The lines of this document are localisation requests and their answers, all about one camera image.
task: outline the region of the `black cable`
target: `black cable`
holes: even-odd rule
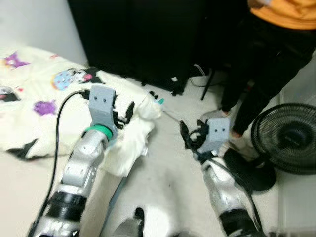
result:
[[[249,189],[247,188],[247,184],[244,182],[244,180],[237,174],[237,173],[231,173],[225,166],[223,166],[222,164],[218,163],[217,161],[213,160],[213,157],[207,158],[207,159],[203,159],[204,156],[209,156],[209,153],[207,154],[202,154],[199,151],[197,151],[196,149],[194,149],[191,144],[190,144],[190,136],[194,133],[197,133],[197,129],[190,132],[189,135],[186,138],[186,143],[189,147],[189,149],[195,153],[199,158],[201,158],[202,160],[208,160],[211,163],[217,165],[218,167],[220,167],[221,169],[223,169],[224,171],[226,171],[229,175],[231,175],[232,177],[234,177],[235,181],[237,182],[238,185],[240,185],[242,188],[244,188],[245,193],[250,201],[250,204],[252,206],[252,210],[254,212],[254,218],[255,218],[255,222],[257,223],[257,229],[258,232],[262,232],[262,224],[261,224],[261,220],[260,220],[260,216],[259,216],[259,212],[257,210],[257,207],[252,199],[252,195],[251,192],[249,191]]]
[[[51,180],[50,180],[50,185],[49,185],[49,188],[48,188],[48,191],[47,191],[47,194],[46,194],[46,198],[41,206],[41,209],[39,211],[39,214],[37,215],[37,218],[36,220],[32,223],[32,226],[30,228],[30,231],[29,231],[29,234],[28,234],[28,237],[32,237],[33,234],[34,234],[34,231],[38,225],[38,222],[40,221],[40,218],[41,216],[44,214],[44,211],[45,209],[47,208],[47,205],[48,205],[48,201],[49,201],[49,196],[50,196],[50,193],[51,193],[51,190],[53,188],[53,184],[54,184],[54,180],[55,180],[55,173],[56,173],[56,167],[57,167],[57,158],[58,158],[58,146],[59,146],[59,120],[60,120],[60,115],[61,115],[61,112],[65,106],[65,104],[67,103],[67,101],[73,97],[74,95],[77,95],[77,94],[81,94],[85,99],[86,98],[89,98],[89,91],[88,90],[85,90],[85,91],[75,91],[73,93],[71,93],[70,95],[68,95],[63,103],[61,104],[60,106],[60,109],[58,111],[58,115],[57,115],[57,121],[56,121],[56,144],[55,144],[55,155],[54,155],[54,167],[53,167],[53,172],[52,172],[52,176],[51,176]]]

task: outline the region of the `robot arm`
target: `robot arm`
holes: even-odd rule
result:
[[[56,191],[50,198],[29,237],[78,237],[80,219],[85,210],[99,164],[109,142],[116,138],[118,115],[113,111],[116,93],[103,85],[91,87],[89,110],[91,127],[77,141]]]
[[[180,122],[180,132],[185,147],[193,151],[194,158],[202,166],[211,205],[225,234],[229,237],[264,236],[257,231],[243,205],[235,180],[227,173],[229,170],[212,160],[229,137],[229,119],[215,118],[206,124],[201,121],[197,121],[197,124],[200,128],[189,133],[184,122]],[[197,137],[193,140],[191,135],[194,133]]]

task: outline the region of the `wall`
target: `wall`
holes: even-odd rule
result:
[[[87,62],[66,0],[0,0],[0,47],[29,45]]]
[[[282,102],[316,106],[316,55],[283,89]],[[279,173],[279,228],[316,230],[316,175]]]
[[[283,102],[316,106],[316,55],[282,91]]]

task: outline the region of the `purple cartoon character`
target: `purple cartoon character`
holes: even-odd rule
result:
[[[10,56],[4,58],[4,64],[11,68],[18,68],[30,63],[22,62],[18,59],[17,52],[11,54]]]
[[[33,110],[39,115],[56,114],[56,104],[55,100],[50,101],[38,101],[34,104]]]
[[[62,71],[53,77],[51,84],[56,90],[66,90],[68,86],[73,83],[74,74],[75,70],[73,68]]]

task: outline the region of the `electric fan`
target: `electric fan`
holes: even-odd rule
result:
[[[294,174],[316,174],[316,107],[282,104],[261,113],[251,140],[259,160]]]

